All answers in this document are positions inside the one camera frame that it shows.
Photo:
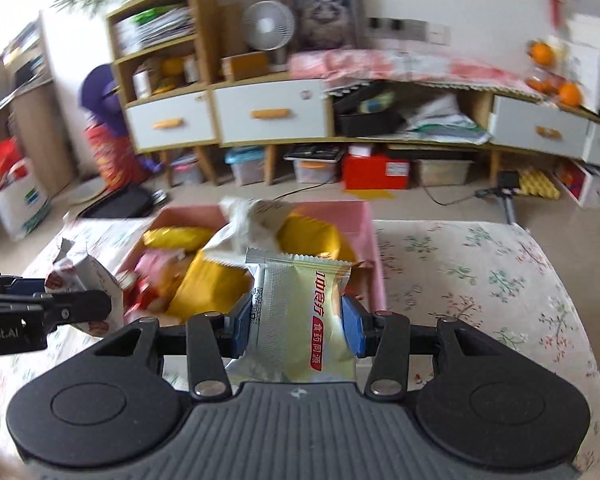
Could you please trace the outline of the white nut snack packet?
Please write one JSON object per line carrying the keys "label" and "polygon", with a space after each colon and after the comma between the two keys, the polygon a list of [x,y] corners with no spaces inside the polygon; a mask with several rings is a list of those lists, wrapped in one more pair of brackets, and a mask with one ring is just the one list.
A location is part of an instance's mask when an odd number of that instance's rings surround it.
{"label": "white nut snack packet", "polygon": [[46,276],[45,291],[50,294],[77,292],[84,298],[84,292],[98,290],[110,299],[110,311],[98,315],[98,304],[88,300],[85,314],[72,325],[94,337],[105,337],[124,326],[123,292],[116,278],[92,255],[85,246],[63,238],[52,270]]}

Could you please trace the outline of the striped yellow snack pack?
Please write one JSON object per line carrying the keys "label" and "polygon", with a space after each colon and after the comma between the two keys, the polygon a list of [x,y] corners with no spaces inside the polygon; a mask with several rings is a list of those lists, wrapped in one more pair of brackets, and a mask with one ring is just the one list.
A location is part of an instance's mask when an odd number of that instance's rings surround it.
{"label": "striped yellow snack pack", "polygon": [[166,314],[186,322],[207,312],[230,313],[247,292],[252,278],[239,266],[224,266],[198,252],[175,292]]}

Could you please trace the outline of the red white candy packet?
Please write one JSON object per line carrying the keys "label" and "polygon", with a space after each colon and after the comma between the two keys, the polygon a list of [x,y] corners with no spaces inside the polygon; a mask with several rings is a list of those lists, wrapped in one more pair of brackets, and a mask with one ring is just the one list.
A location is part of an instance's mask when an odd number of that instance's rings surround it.
{"label": "red white candy packet", "polygon": [[126,272],[120,281],[123,292],[124,316],[138,318],[144,315],[163,314],[168,307],[168,297],[146,278],[135,271]]}

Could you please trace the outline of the small silver snack packet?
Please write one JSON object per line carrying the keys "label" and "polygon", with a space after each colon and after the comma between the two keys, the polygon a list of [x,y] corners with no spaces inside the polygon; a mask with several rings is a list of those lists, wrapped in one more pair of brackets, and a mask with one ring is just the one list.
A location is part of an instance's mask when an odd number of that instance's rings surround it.
{"label": "small silver snack packet", "polygon": [[227,365],[232,383],[355,380],[340,311],[351,263],[251,248],[246,266],[250,332],[246,351]]}

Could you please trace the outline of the yellow blue-label snack pack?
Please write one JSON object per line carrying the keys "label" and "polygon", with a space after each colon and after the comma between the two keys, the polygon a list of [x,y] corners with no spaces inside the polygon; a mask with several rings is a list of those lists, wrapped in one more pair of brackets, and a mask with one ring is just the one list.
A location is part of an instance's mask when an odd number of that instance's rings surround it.
{"label": "yellow blue-label snack pack", "polygon": [[183,252],[198,252],[214,232],[198,226],[170,226],[147,230],[143,234],[143,244],[150,249],[182,250]]}

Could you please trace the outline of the pink wafer pack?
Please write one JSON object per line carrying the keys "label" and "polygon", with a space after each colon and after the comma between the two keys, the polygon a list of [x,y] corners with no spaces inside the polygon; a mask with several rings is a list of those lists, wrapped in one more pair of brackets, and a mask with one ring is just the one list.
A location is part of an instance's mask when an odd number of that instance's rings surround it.
{"label": "pink wafer pack", "polygon": [[178,274],[181,255],[178,250],[146,249],[135,265],[134,272],[154,289],[166,290]]}

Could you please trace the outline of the white snack bag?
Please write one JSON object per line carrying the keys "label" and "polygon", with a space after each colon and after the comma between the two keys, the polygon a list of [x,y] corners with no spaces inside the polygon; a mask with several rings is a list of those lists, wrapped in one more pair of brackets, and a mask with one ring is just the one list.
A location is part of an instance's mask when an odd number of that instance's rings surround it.
{"label": "white snack bag", "polygon": [[280,252],[277,233],[296,208],[284,200],[225,197],[220,209],[227,224],[201,249],[202,258],[243,268],[249,249]]}

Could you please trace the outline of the puffy yellow snack bag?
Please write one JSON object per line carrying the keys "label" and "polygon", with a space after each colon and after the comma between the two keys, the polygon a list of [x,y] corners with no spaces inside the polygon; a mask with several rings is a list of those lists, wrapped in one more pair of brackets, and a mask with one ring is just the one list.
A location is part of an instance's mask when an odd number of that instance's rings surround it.
{"label": "puffy yellow snack bag", "polygon": [[276,240],[284,254],[358,262],[355,250],[336,226],[303,214],[290,214]]}

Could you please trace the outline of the white shopping bag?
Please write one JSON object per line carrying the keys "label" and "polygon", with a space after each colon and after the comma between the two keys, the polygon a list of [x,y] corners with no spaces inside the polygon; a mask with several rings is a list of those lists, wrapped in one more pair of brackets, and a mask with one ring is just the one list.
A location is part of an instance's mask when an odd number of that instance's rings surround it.
{"label": "white shopping bag", "polygon": [[34,231],[52,208],[30,159],[16,162],[0,186],[0,220],[11,240],[22,240]]}

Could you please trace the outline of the red gift bag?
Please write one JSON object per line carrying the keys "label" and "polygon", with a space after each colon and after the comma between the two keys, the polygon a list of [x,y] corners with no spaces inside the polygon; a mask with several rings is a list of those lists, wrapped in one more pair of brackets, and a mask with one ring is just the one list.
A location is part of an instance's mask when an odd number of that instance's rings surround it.
{"label": "red gift bag", "polygon": [[136,158],[128,136],[116,136],[104,124],[91,125],[84,133],[99,174],[109,192],[147,180],[148,172]]}

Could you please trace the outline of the red storage box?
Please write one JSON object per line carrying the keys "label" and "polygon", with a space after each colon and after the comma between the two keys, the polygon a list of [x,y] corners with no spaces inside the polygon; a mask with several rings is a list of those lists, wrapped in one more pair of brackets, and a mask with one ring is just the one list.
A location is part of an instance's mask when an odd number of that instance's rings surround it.
{"label": "red storage box", "polygon": [[342,180],[344,187],[352,191],[405,190],[410,180],[410,163],[385,154],[347,155],[342,163]]}

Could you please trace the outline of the purple plush toy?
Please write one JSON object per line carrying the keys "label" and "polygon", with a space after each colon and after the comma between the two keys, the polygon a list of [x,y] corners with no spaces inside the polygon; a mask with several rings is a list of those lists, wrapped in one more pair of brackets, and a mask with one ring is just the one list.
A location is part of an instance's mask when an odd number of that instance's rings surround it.
{"label": "purple plush toy", "polygon": [[[128,136],[131,141],[129,128],[125,122],[122,105],[118,97],[118,85],[114,80],[114,74],[109,64],[96,66],[94,70],[88,73],[82,82],[79,98],[80,107],[91,115],[87,127],[104,124],[116,136]],[[160,169],[160,166],[155,162],[144,159],[136,153],[135,155],[148,172],[148,178]]]}

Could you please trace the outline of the pink cabinet cloth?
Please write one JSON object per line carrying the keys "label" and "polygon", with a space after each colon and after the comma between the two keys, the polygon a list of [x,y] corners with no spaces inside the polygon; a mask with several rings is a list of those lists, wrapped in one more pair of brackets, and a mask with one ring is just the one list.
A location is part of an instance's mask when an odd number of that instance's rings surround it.
{"label": "pink cabinet cloth", "polygon": [[331,89],[385,80],[542,98],[507,70],[446,54],[360,49],[299,52],[288,58],[288,70],[291,78],[319,79]]}

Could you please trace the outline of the wooden TV cabinet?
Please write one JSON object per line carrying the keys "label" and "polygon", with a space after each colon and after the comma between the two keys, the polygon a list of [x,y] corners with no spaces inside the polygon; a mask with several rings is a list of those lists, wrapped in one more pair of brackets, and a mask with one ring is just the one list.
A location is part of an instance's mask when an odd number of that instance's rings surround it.
{"label": "wooden TV cabinet", "polygon": [[[147,49],[125,54],[118,26],[127,18],[155,6],[175,6],[194,21],[190,34],[163,41]],[[222,65],[219,57],[221,11],[215,0],[135,0],[107,18],[112,71],[134,151],[163,153],[177,148],[200,150],[208,145],[262,145],[302,142],[378,142],[434,146],[433,140],[407,139],[403,134],[363,128],[348,136],[336,126],[337,96],[364,89],[374,81],[331,89],[319,79],[294,79],[289,72],[268,73],[241,80],[215,82],[212,70]],[[159,94],[139,96],[133,76],[150,58],[169,53],[193,55],[198,79],[192,84]],[[483,147],[491,151],[496,168],[504,152],[530,152],[582,160],[600,167],[600,118],[563,105],[551,107],[541,100],[490,91],[453,89],[460,110],[490,133]]]}

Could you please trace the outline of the orange fruit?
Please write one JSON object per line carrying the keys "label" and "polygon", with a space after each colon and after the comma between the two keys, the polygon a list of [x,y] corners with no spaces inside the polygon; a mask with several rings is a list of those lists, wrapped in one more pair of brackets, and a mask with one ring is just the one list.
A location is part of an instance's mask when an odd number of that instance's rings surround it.
{"label": "orange fruit", "polygon": [[558,100],[563,106],[580,107],[583,96],[578,84],[574,81],[565,81],[558,88]]}
{"label": "orange fruit", "polygon": [[555,65],[555,52],[544,41],[530,41],[527,46],[527,54],[537,66],[552,68]]}

